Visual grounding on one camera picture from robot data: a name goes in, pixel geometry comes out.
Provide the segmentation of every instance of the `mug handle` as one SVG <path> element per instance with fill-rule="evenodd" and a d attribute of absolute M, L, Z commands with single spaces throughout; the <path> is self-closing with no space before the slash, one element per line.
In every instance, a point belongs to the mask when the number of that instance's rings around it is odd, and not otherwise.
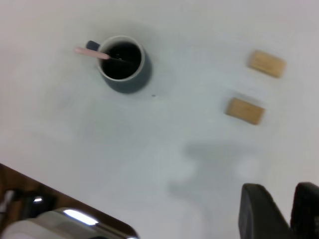
<path fill-rule="evenodd" d="M 87 49 L 92 50 L 92 51 L 98 51 L 100 44 L 96 43 L 95 41 L 88 41 L 85 46 Z"/>

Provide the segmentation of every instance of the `coffee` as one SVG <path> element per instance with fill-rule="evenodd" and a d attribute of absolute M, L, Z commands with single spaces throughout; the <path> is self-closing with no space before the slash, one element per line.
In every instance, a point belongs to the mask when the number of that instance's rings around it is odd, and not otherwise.
<path fill-rule="evenodd" d="M 125 79 L 133 75 L 142 60 L 138 46 L 129 42 L 112 46 L 105 53 L 114 59 L 103 60 L 102 70 L 107 76 L 116 80 Z"/>

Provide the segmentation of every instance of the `wooden floor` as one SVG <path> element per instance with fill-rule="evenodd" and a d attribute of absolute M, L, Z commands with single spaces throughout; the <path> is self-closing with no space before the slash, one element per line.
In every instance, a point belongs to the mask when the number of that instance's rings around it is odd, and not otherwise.
<path fill-rule="evenodd" d="M 54 195 L 57 197 L 57 202 L 54 209 L 69 207 L 81 210 L 87 214 L 95 217 L 99 222 L 107 224 L 119 231 L 122 231 L 128 235 L 136 236 L 137 234 L 129 225 L 106 215 L 84 203 L 81 203 L 65 194 L 62 194 L 44 184 L 41 184 L 25 175 L 14 171 L 2 164 L 0 164 L 0 201 L 3 199 L 3 195 L 8 189 L 19 189 L 23 192 L 34 191 L 41 189 L 41 192 Z M 5 216 L 3 224 L 0 226 L 0 233 L 9 224 L 18 221 L 20 211 L 22 208 L 22 200 L 15 201 L 8 209 L 8 213 Z"/>

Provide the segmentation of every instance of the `white object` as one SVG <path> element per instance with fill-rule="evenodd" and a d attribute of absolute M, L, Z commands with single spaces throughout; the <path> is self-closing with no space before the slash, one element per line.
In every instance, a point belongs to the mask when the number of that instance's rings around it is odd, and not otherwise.
<path fill-rule="evenodd" d="M 101 228 L 92 227 L 63 212 L 50 211 L 35 219 L 19 221 L 9 225 L 1 239 L 90 239 L 102 237 L 118 239 L 110 236 Z"/>
<path fill-rule="evenodd" d="M 8 226 L 1 239 L 70 239 L 32 221 L 19 221 Z"/>

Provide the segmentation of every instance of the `black object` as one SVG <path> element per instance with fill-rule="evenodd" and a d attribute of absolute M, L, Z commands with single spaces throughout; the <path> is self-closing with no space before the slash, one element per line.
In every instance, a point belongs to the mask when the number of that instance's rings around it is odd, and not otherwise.
<path fill-rule="evenodd" d="M 100 45 L 94 41 L 88 41 L 86 48 L 97 51 Z M 152 75 L 152 64 L 148 54 L 145 52 L 145 62 L 138 75 L 127 81 L 113 81 L 102 75 L 104 81 L 115 91 L 130 94 L 141 90 L 149 82 Z"/>
<path fill-rule="evenodd" d="M 262 185 L 244 184 L 238 226 L 241 239 L 319 239 L 319 187 L 297 185 L 289 227 Z"/>
<path fill-rule="evenodd" d="M 319 238 L 319 187 L 315 184 L 297 185 L 290 226 L 299 238 Z"/>
<path fill-rule="evenodd" d="M 22 203 L 20 220 L 36 218 L 41 213 L 53 210 L 55 202 L 55 196 L 35 191 L 26 192 Z"/>
<path fill-rule="evenodd" d="M 129 42 L 119 43 L 105 53 L 112 58 L 102 60 L 102 70 L 107 76 L 116 80 L 125 79 L 133 75 L 142 60 L 139 48 Z"/>

